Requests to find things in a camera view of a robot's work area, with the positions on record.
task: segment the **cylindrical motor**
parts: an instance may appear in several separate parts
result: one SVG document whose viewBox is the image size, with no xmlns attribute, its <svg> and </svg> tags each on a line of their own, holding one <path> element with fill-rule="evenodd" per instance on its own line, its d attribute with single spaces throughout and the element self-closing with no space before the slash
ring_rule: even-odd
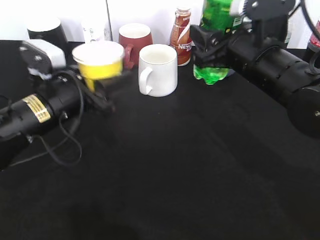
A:
<svg viewBox="0 0 320 240">
<path fill-rule="evenodd" d="M 57 124 L 60 115 L 74 115 L 80 105 L 77 86 L 66 78 L 44 82 L 37 93 L 0 110 L 0 140 L 16 135 L 41 134 Z"/>
<path fill-rule="evenodd" d="M 230 41 L 227 49 L 232 69 L 286 107 L 298 130 L 320 138 L 320 76 L 309 73 L 307 62 L 276 45 L 261 51 L 249 34 Z"/>
</svg>

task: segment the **green bottle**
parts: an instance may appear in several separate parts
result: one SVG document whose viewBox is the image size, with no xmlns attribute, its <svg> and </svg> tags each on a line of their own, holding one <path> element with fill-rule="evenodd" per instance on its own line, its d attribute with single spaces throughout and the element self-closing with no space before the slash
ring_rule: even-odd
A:
<svg viewBox="0 0 320 240">
<path fill-rule="evenodd" d="M 201 26 L 207 30 L 221 30 L 229 33 L 232 28 L 241 24 L 241 18 L 229 15 L 233 0 L 204 0 Z M 228 68 L 193 66 L 196 79 L 204 79 L 207 85 L 213 85 L 228 75 Z"/>
</svg>

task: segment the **yellow cup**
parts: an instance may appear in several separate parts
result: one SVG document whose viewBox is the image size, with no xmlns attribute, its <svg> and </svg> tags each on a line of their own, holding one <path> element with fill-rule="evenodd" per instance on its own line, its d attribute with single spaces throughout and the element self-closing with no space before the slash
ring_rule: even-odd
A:
<svg viewBox="0 0 320 240">
<path fill-rule="evenodd" d="M 95 41 L 81 44 L 72 51 L 87 87 L 94 92 L 95 81 L 121 74 L 124 48 L 114 41 Z"/>
</svg>

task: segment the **red mug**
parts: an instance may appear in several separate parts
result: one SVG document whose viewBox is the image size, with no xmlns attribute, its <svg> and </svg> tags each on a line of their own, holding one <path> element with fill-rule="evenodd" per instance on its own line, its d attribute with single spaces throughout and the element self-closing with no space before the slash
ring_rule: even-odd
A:
<svg viewBox="0 0 320 240">
<path fill-rule="evenodd" d="M 119 29 L 119 43 L 125 49 L 124 66 L 132 69 L 139 64 L 140 50 L 153 44 L 151 29 L 141 23 L 129 23 Z"/>
</svg>

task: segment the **white cup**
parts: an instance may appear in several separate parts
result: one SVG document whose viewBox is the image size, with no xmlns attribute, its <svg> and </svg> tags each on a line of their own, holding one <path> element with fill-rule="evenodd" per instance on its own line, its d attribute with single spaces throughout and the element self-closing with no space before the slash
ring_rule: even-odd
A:
<svg viewBox="0 0 320 240">
<path fill-rule="evenodd" d="M 177 52 L 168 45 L 145 46 L 139 53 L 139 88 L 144 95 L 164 97 L 178 85 Z"/>
</svg>

